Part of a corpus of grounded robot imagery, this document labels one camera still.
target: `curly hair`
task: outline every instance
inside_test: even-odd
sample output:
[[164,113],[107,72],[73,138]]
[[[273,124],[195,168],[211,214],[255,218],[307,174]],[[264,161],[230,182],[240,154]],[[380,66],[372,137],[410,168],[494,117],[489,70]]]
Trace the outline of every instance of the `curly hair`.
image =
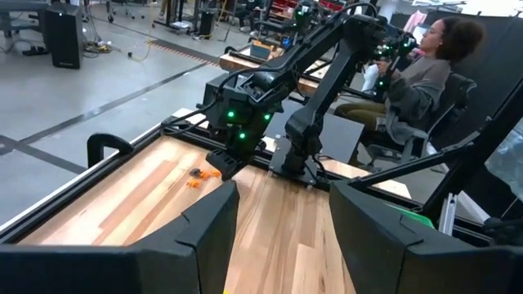
[[438,59],[459,62],[471,55],[483,41],[485,29],[475,21],[462,20],[455,16],[445,17],[441,21],[445,30],[441,36],[441,45],[436,51]]

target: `robotic arm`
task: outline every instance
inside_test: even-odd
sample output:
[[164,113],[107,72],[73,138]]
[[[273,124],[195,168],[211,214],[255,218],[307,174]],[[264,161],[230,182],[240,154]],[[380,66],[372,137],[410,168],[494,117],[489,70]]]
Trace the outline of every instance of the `robotic arm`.
[[[285,125],[293,147],[284,166],[303,172],[304,162],[321,150],[324,114],[345,81],[354,77],[356,66],[372,58],[374,48],[385,37],[385,25],[384,19],[338,13],[285,55],[229,76],[219,86],[215,100],[202,109],[211,135],[225,141],[225,150],[207,156],[223,180],[230,179],[265,148],[262,138],[274,113],[281,111],[281,101],[296,89],[302,73],[340,42],[340,53],[315,94]],[[251,75],[235,85],[231,79],[240,74]]]

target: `wooden board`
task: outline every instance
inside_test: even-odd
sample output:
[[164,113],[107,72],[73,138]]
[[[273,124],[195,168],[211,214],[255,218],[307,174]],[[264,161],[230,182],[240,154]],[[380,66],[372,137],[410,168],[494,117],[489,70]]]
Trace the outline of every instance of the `wooden board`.
[[[250,51],[251,51],[251,48],[248,47],[248,48],[245,48],[242,51],[240,51],[240,53],[245,54],[245,55],[250,55]],[[226,71],[230,71],[230,72],[236,71],[236,70],[241,70],[241,69],[252,69],[252,68],[256,68],[256,67],[260,66],[259,64],[255,63],[255,62],[231,56],[231,55],[229,55],[229,53],[220,56],[220,60],[218,61],[218,63],[222,69],[224,69]],[[323,61],[318,60],[309,69],[312,69],[323,63],[324,63]],[[317,77],[317,78],[323,78],[325,73],[327,73],[328,69],[329,69],[329,66],[325,66],[324,68],[313,73],[312,76]],[[298,83],[298,89],[303,94],[308,94],[310,96],[312,94],[314,94],[317,87],[318,87],[317,82],[312,82],[312,81],[310,81],[308,79],[304,79],[304,78],[300,78],[300,81]]]
[[[218,187],[186,182],[210,169],[207,151],[162,137],[34,231],[20,244],[128,245]],[[246,293],[354,293],[333,230],[328,194],[246,167],[226,290]]]
[[[179,109],[172,116],[180,118],[184,115],[190,114],[191,112],[192,112],[192,110],[190,110],[190,109]],[[195,116],[188,118],[187,120],[191,123],[197,123],[204,118],[205,118],[204,115],[196,114]],[[200,126],[205,128],[205,127],[207,127],[207,125],[208,125],[208,123],[205,122],[205,123],[202,123]],[[277,142],[275,139],[265,137],[265,138],[263,138],[263,140],[267,144],[266,149],[268,151],[274,152],[276,150]],[[362,170],[357,167],[350,166],[345,163],[340,163],[339,161],[332,160],[332,159],[322,160],[322,163],[324,164],[324,167],[327,171],[335,172],[340,176],[345,176],[345,177],[351,178],[351,179],[358,177],[358,176],[367,176],[369,174],[368,171]],[[409,189],[407,188],[407,186],[405,184],[397,182],[395,180],[386,180],[386,181],[384,181],[382,183],[378,183],[374,186],[379,189],[385,190],[387,192],[411,199]]]

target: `gray cardigan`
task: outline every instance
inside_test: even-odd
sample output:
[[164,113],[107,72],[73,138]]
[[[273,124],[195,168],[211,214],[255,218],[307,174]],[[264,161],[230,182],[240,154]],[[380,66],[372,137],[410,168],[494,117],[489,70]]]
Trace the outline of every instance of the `gray cardigan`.
[[404,145],[416,129],[424,130],[430,114],[438,109],[449,75],[448,61],[422,56],[391,83],[385,127],[397,144]]

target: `concrete floor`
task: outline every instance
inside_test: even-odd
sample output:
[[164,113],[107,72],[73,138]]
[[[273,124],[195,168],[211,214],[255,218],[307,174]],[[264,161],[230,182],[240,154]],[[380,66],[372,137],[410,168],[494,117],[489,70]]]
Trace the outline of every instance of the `concrete floor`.
[[[98,34],[124,54],[114,51],[85,58],[82,69],[75,71],[53,67],[50,56],[22,56],[20,50],[27,46],[23,43],[8,55],[0,53],[0,224],[85,170],[85,144],[92,133],[131,140],[177,109],[193,109],[203,99],[205,83],[224,73],[202,59],[158,47],[151,47],[143,62],[129,60],[128,51],[140,57],[148,50],[151,10],[136,10],[146,15],[145,20],[118,14],[114,24],[105,21],[104,7],[94,6],[92,11]],[[152,29],[151,35],[180,50],[197,50],[216,59],[225,47],[239,47],[248,40],[233,27],[227,42],[216,41],[223,39],[226,27],[217,27],[209,41],[176,35],[162,26]],[[34,43],[41,40],[32,32],[20,36]],[[5,41],[0,37],[0,47]],[[441,174],[427,170],[398,180],[415,200],[424,202],[441,179]],[[458,214],[470,217],[463,209]]]

